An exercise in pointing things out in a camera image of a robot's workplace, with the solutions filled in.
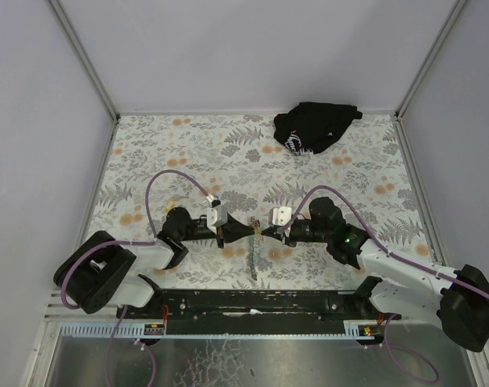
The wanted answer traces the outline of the grey keyring with blue handle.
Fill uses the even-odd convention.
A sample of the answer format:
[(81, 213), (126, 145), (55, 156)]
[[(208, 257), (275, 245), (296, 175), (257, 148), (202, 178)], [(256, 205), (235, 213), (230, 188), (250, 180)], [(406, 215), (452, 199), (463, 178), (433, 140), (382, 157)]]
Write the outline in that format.
[(247, 263), (250, 269), (251, 279), (257, 281), (257, 261), (260, 257), (260, 243), (263, 240), (262, 227), (260, 221), (256, 217), (250, 217), (248, 226), (253, 229), (253, 234), (249, 238), (249, 253), (247, 257)]

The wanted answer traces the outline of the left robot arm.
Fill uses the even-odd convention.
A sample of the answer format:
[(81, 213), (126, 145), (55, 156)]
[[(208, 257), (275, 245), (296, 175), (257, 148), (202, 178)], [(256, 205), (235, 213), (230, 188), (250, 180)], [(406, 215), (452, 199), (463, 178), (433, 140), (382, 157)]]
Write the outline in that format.
[(107, 231), (95, 232), (56, 270), (53, 282), (71, 310), (94, 314), (111, 302), (142, 307), (155, 292), (145, 279), (148, 273), (179, 266), (189, 253), (184, 241), (213, 239), (223, 248), (253, 234), (219, 202), (197, 219), (184, 207), (174, 207), (152, 241), (116, 240)]

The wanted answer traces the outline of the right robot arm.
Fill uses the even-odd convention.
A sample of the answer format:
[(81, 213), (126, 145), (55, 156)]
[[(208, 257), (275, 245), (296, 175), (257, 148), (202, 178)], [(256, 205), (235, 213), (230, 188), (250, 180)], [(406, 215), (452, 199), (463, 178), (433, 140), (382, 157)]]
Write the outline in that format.
[(411, 258), (382, 246), (372, 234), (347, 223), (329, 198), (309, 203), (310, 217), (289, 207), (270, 212), (263, 235), (288, 246), (323, 243), (340, 264), (375, 274), (367, 291), (377, 311), (432, 324), (460, 347), (480, 352), (489, 340), (489, 281), (476, 267), (457, 269)]

